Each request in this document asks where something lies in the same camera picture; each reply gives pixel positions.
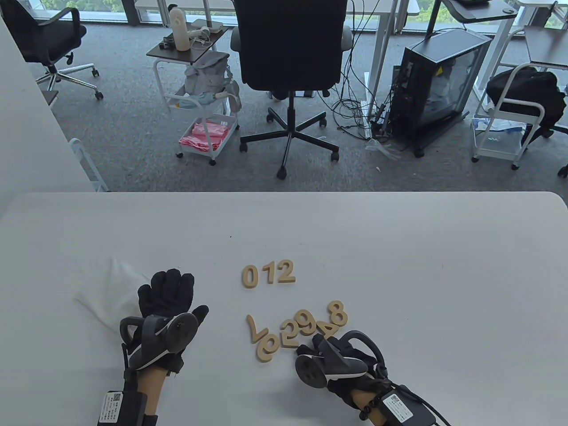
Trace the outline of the person's left hand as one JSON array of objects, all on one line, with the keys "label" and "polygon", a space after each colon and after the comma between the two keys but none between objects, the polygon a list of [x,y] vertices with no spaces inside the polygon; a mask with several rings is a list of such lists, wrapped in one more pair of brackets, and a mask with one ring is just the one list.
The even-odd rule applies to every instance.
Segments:
[{"label": "person's left hand", "polygon": [[119,325],[130,371],[159,367],[179,373],[183,352],[209,314],[207,305],[192,307],[193,287],[193,275],[176,268],[157,272],[140,286],[140,315],[123,318]]}]

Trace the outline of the person's right hand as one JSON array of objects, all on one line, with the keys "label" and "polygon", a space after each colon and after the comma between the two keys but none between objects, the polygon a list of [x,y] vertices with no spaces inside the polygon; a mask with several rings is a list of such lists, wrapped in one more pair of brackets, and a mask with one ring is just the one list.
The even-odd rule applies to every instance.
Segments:
[{"label": "person's right hand", "polygon": [[312,339],[315,359],[323,364],[326,388],[357,409],[351,393],[371,392],[383,396],[391,391],[385,359],[365,333],[352,330],[341,338]]}]

